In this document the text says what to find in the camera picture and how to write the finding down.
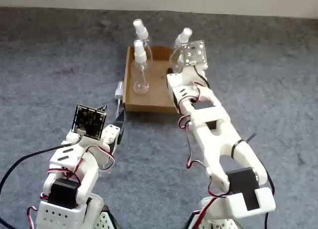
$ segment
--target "cable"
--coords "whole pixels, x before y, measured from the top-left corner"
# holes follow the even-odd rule
[[[263,167],[265,168],[265,171],[266,171],[266,174],[267,174],[267,178],[268,178],[268,182],[269,182],[270,187],[272,188],[272,194],[273,194],[273,196],[274,196],[274,195],[275,195],[275,185],[274,185],[274,182],[273,182],[272,178],[270,177],[270,175],[269,175],[269,173],[268,173],[266,167],[265,167],[264,164],[262,163],[262,161],[261,161],[260,159],[258,159],[258,160],[261,162],[261,164],[262,164]],[[264,219],[264,228],[265,228],[265,229],[267,229],[268,215],[269,215],[269,213],[266,213],[266,214],[265,214],[265,219]]]
[[[83,154],[81,155],[81,157],[80,157],[78,163],[77,163],[76,166],[74,167],[73,172],[71,172],[71,173],[75,174],[75,173],[77,172],[78,168],[80,167],[80,164],[83,162],[83,157],[84,157],[84,155],[88,152],[88,150],[89,150],[91,147],[96,147],[98,150],[102,151],[102,152],[103,152],[104,154],[106,154],[110,159],[112,159],[111,164],[110,164],[108,167],[104,168],[104,169],[100,169],[100,171],[107,171],[107,170],[109,170],[110,168],[112,168],[112,167],[114,166],[114,164],[115,164],[115,158],[114,158],[114,156],[113,156],[110,152],[108,152],[107,150],[105,150],[105,149],[103,149],[102,147],[99,147],[99,146],[97,146],[97,145],[90,145],[90,146],[87,146],[87,147],[86,147],[86,149],[85,149],[85,151],[83,152]]]
[[[67,168],[50,168],[48,170],[48,173],[51,173],[51,172],[65,172],[67,173],[65,176],[66,178],[71,178],[71,177],[75,177],[76,180],[78,181],[78,183],[80,183],[80,178],[72,171],[68,170]]]
[[[28,217],[28,221],[29,221],[29,225],[30,225],[30,229],[34,229],[34,224],[33,224],[33,220],[31,218],[31,210],[34,210],[34,211],[38,211],[38,209],[36,207],[28,207],[28,209],[26,210],[26,215]]]
[[[248,137],[248,139],[246,140],[246,142],[250,142],[254,137],[256,136],[256,133],[252,134],[250,137]],[[258,160],[260,161],[260,163],[263,165],[263,167],[265,168],[265,171],[266,171],[266,174],[267,174],[267,178],[268,178],[268,182],[269,182],[269,185],[272,189],[272,194],[273,196],[275,195],[275,185],[274,185],[274,182],[272,180],[272,178],[270,177],[265,165],[263,164],[263,162],[259,159],[258,156],[256,156],[258,158]],[[264,228],[267,229],[267,222],[268,222],[268,215],[269,213],[266,213],[265,214],[265,219],[264,219]]]
[[[203,162],[201,162],[201,161],[199,161],[199,160],[197,160],[197,159],[191,161],[191,159],[192,159],[192,148],[191,148],[191,144],[190,144],[189,130],[188,130],[188,125],[187,125],[187,123],[185,124],[185,130],[186,130],[186,133],[187,133],[187,142],[188,142],[189,153],[190,153],[190,155],[189,155],[189,157],[188,157],[188,160],[187,160],[187,163],[186,163],[186,168],[189,169],[189,168],[192,167],[192,165],[193,165],[194,163],[198,163],[198,164],[202,165],[202,166],[206,169],[206,166],[204,165]]]
[[[70,147],[70,146],[73,146],[73,145],[76,145],[77,143],[79,143],[82,139],[82,136],[79,136],[79,139],[74,142],[74,143],[69,143],[69,144],[65,144],[65,145],[59,145],[59,146],[55,146],[55,147],[51,147],[51,148],[47,148],[45,150],[42,150],[42,151],[38,151],[38,152],[34,152],[34,153],[31,153],[31,154],[28,154],[22,158],[20,158],[19,160],[17,160],[11,167],[10,169],[5,173],[4,177],[2,178],[1,182],[0,182],[0,195],[1,195],[1,191],[2,191],[2,188],[4,186],[4,183],[5,181],[7,180],[7,178],[10,176],[10,174],[12,173],[12,171],[21,163],[23,162],[24,160],[28,159],[28,158],[31,158],[33,156],[36,156],[36,155],[39,155],[39,154],[42,154],[42,153],[46,153],[46,152],[50,152],[50,151],[54,151],[54,150],[58,150],[58,149],[61,149],[61,148],[64,148],[64,147]],[[6,228],[9,228],[9,229],[17,229],[15,228],[14,226],[10,225],[9,223],[7,223],[5,220],[3,220],[1,217],[0,217],[0,223],[2,225],[4,225]]]
[[[209,206],[211,206],[211,204],[217,200],[217,198],[212,198],[211,201],[205,205],[205,207],[201,210],[201,212],[199,213],[198,219],[195,222],[195,224],[193,225],[192,229],[198,229],[198,227],[200,226],[202,219],[204,218],[204,215],[206,213],[206,211],[208,210]]]
[[[108,152],[107,150],[103,149],[102,147],[94,146],[94,145],[88,146],[88,147],[86,148],[86,150],[88,151],[89,148],[91,148],[91,147],[96,147],[96,148],[98,148],[100,151],[102,151],[104,154],[106,154],[110,159],[112,159],[111,164],[110,164],[108,167],[106,167],[106,168],[105,168],[105,166],[104,166],[104,169],[100,169],[100,171],[107,171],[107,170],[109,170],[110,168],[112,168],[112,167],[114,166],[114,164],[115,164],[115,158],[114,158],[114,156],[113,156],[110,152]]]
[[[177,106],[178,111],[179,111],[181,114],[182,114],[182,112],[181,112],[181,109],[180,109],[180,103],[181,103],[181,101],[183,101],[184,99],[186,99],[186,98],[188,98],[188,97],[195,98],[195,102],[197,102],[198,99],[199,99],[197,96],[191,96],[191,95],[184,96],[183,98],[181,98],[181,99],[178,101],[178,106]]]
[[[187,121],[183,126],[181,125],[181,122],[182,122],[183,119],[185,119],[185,118],[187,118],[187,117],[189,117],[189,116],[190,116],[190,115],[185,115],[185,116],[181,116],[181,117],[180,117],[180,119],[178,120],[178,127],[179,127],[179,128],[185,129],[185,127],[186,127],[186,125],[187,125],[187,123],[188,123],[189,121]]]
[[[216,194],[212,193],[212,191],[210,190],[211,184],[212,184],[212,177],[210,177],[210,183],[209,183],[209,186],[208,186],[208,193],[209,193],[212,197],[225,198],[225,196],[229,195],[229,192],[224,193],[224,194],[221,194],[221,195],[216,195]]]
[[[197,67],[195,65],[193,67],[194,67],[195,73],[199,76],[199,78],[201,78],[205,82],[206,86],[210,88],[209,82],[205,79],[205,77],[203,77],[202,75],[198,73]]]

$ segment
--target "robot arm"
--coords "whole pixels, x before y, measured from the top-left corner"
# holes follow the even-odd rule
[[[91,111],[95,113],[87,118]],[[106,113],[78,106],[73,129],[62,144],[74,142],[78,139],[78,133],[84,136],[78,144],[56,150],[50,159],[49,175],[43,186],[45,196],[36,220],[38,229],[92,229],[102,226],[96,222],[104,201],[93,194],[92,189],[99,170],[110,169],[114,164],[113,154],[123,134],[124,112],[104,129],[103,123],[95,124],[95,120],[104,122],[103,117]],[[91,125],[102,130],[98,133],[98,130],[90,128]]]
[[[167,74],[167,86],[178,112],[188,119],[187,127],[202,150],[213,185],[230,193],[216,198],[211,205],[208,205],[211,197],[201,201],[202,209],[208,205],[205,220],[239,219],[273,211],[276,204],[271,190],[260,188],[267,182],[266,170],[231,124],[221,102],[207,87],[204,43],[198,42],[183,45],[183,57],[188,64],[180,74]],[[220,164],[221,155],[231,156],[243,168],[225,173]]]

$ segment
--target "perforated plate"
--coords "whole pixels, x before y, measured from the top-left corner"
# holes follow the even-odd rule
[[[189,42],[181,46],[185,67],[207,62],[203,40]]]
[[[94,229],[117,229],[107,212],[101,212]]]

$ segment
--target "cardboard box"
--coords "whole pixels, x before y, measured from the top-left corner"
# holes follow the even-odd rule
[[[169,56],[172,49],[164,46],[152,46],[154,61],[151,64],[147,79],[149,90],[137,94],[133,89],[131,64],[134,61],[134,47],[128,47],[123,103],[126,111],[177,113],[166,85],[166,71],[169,68]]]

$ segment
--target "black wire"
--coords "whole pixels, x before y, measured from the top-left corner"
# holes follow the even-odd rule
[[[200,74],[198,73],[197,67],[196,67],[195,65],[194,65],[193,67],[194,67],[195,73],[205,82],[205,84],[207,85],[207,87],[210,88],[209,82],[205,79],[205,77],[203,77],[202,75],[200,75]]]
[[[79,137],[79,139],[75,142],[75,143],[69,143],[69,144],[65,144],[65,145],[60,145],[60,146],[55,146],[55,147],[51,147],[51,148],[48,148],[48,149],[45,149],[45,150],[42,150],[42,151],[38,151],[38,152],[34,152],[34,153],[31,153],[31,154],[28,154],[22,158],[20,158],[17,162],[15,162],[11,168],[5,173],[4,177],[2,178],[1,182],[0,182],[0,195],[1,195],[1,191],[2,191],[2,188],[4,186],[4,183],[5,181],[7,180],[7,178],[9,177],[9,175],[12,173],[12,171],[21,163],[23,162],[24,160],[28,159],[28,158],[31,158],[33,156],[36,156],[36,155],[39,155],[39,154],[42,154],[42,153],[46,153],[46,152],[49,152],[49,151],[54,151],[54,150],[58,150],[60,148],[64,148],[64,147],[70,147],[70,146],[73,146],[75,144],[77,144],[78,142],[80,142],[82,139],[82,136]],[[0,217],[0,223],[2,225],[4,225],[6,228],[9,228],[9,229],[17,229],[15,228],[14,226],[11,226],[9,223],[7,223],[5,220],[3,220],[1,217]]]
[[[248,143],[249,141],[251,141],[254,137],[256,136],[256,133],[254,133],[253,135],[251,135],[247,140],[246,142]],[[272,189],[272,194],[273,196],[275,195],[275,185],[274,185],[274,182],[272,180],[272,178],[270,177],[265,165],[263,164],[263,162],[258,158],[258,160],[261,162],[261,164],[263,165],[263,167],[265,168],[265,171],[266,171],[266,174],[267,174],[267,178],[268,178],[268,182],[269,182],[269,185]],[[265,214],[265,220],[264,220],[264,228],[267,229],[267,222],[268,222],[268,215],[269,213],[266,213]]]
[[[254,133],[253,135],[248,137],[247,140],[246,140],[246,143],[250,142],[255,136],[256,136],[256,133]]]
[[[267,178],[268,178],[269,185],[270,185],[270,187],[272,188],[272,194],[273,194],[273,196],[274,196],[274,195],[275,195],[275,185],[274,185],[274,182],[273,182],[272,178],[270,177],[270,175],[269,175],[269,173],[268,173],[268,171],[267,171],[267,169],[266,169],[265,166],[264,166],[264,168],[265,168],[265,171],[266,171],[266,174],[267,174]],[[266,214],[265,214],[265,220],[264,220],[264,228],[265,228],[265,229],[267,229],[268,215],[269,215],[269,213],[266,213]]]

